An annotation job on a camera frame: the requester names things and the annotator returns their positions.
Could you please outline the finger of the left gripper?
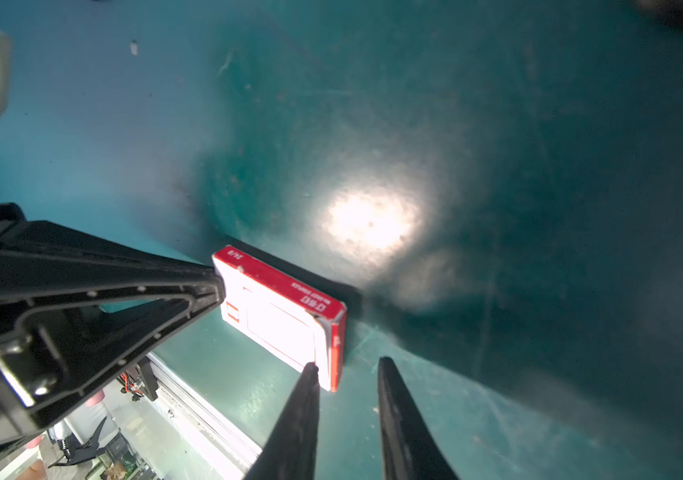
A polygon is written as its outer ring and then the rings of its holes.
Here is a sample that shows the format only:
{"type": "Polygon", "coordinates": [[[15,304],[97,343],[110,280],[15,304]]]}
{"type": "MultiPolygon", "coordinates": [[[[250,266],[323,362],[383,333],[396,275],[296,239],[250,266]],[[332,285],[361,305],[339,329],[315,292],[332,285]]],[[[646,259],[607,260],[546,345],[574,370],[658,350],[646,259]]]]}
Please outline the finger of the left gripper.
{"type": "Polygon", "coordinates": [[[0,204],[0,456],[215,310],[215,270],[0,204]]]}

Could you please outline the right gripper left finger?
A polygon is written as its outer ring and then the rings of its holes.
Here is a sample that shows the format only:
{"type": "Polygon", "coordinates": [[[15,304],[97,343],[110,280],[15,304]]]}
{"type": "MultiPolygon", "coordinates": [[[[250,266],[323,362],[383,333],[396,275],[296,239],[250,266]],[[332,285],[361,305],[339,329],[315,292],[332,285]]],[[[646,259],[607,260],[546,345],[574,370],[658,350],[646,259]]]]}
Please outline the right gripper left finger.
{"type": "Polygon", "coordinates": [[[304,366],[245,480],[314,478],[319,400],[318,368],[310,362],[304,366]]]}

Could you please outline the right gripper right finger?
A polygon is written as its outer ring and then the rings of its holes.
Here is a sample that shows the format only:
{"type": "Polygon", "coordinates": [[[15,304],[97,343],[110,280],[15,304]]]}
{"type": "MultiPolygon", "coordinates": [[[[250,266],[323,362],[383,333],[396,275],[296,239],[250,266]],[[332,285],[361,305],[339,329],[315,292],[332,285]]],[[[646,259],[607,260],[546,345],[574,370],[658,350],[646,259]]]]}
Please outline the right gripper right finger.
{"type": "Polygon", "coordinates": [[[379,359],[377,395],[385,479],[457,479],[390,357],[379,359]]]}

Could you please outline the red white staple box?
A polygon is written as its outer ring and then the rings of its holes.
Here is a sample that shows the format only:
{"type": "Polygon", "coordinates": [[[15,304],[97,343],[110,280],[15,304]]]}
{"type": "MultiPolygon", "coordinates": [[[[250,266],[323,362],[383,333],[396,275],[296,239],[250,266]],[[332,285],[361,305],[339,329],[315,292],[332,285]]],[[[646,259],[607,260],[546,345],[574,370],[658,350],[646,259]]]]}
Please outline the red white staple box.
{"type": "Polygon", "coordinates": [[[343,375],[347,306],[234,247],[215,252],[222,278],[222,319],[291,368],[318,368],[322,389],[335,392],[343,375]]]}

